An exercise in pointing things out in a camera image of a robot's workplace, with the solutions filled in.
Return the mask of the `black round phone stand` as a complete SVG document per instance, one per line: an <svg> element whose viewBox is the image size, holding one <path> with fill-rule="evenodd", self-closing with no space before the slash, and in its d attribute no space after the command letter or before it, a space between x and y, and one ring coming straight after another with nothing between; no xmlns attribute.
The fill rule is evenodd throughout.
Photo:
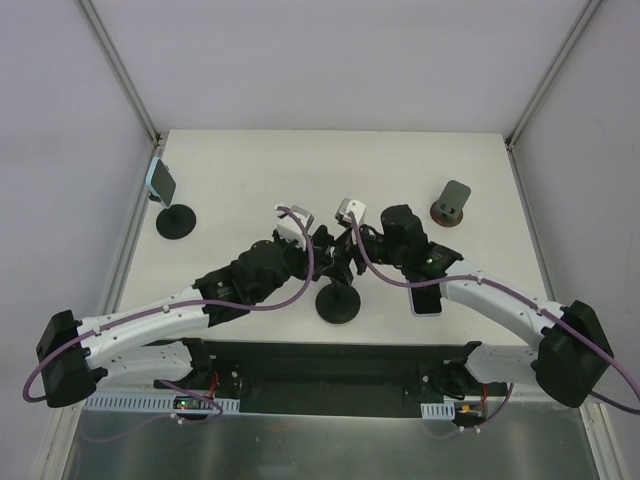
<svg viewBox="0 0 640 480"><path fill-rule="evenodd" d="M196 227L195 212L183 204L163 208L156 217L156 230L167 240L179 240L188 236Z"/></svg>

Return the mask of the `black phone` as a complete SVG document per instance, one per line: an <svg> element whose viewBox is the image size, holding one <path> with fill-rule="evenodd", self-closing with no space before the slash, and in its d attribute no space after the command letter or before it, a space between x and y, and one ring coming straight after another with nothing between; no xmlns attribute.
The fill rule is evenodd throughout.
<svg viewBox="0 0 640 480"><path fill-rule="evenodd" d="M330 264L323 269L323 275L332 282L350 287L354 279L350 263L350 254L336 248L333 250Z"/></svg>

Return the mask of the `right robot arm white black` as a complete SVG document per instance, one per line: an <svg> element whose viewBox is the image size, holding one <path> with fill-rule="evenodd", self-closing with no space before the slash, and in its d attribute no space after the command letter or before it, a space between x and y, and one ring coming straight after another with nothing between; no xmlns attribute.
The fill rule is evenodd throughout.
<svg viewBox="0 0 640 480"><path fill-rule="evenodd" d="M476 346L450 369L452 387L473 394L484 383L534 384L569 408L595 396L614 354L596 311L528 296L488 276L458 252L428 239L408 205L385 210L384 230L363 224L364 205L347 199L335 218L349 235L345 246L358 272L403 288L422 315L460 304L511 332L519 346Z"/></svg>

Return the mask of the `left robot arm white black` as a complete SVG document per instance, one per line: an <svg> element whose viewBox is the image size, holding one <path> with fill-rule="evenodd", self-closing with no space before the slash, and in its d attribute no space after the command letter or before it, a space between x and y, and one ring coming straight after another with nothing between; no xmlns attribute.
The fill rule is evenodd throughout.
<svg viewBox="0 0 640 480"><path fill-rule="evenodd" d="M320 277L332 243L325 226L298 239L276 229L272 239L254 243L229 265L147 306L82 319L70 310L54 314L36 346L39 364L23 388L24 400L66 407L91 396L101 382L130 374L204 387L212 367L193 343L176 360L153 352L153 343L288 307Z"/></svg>

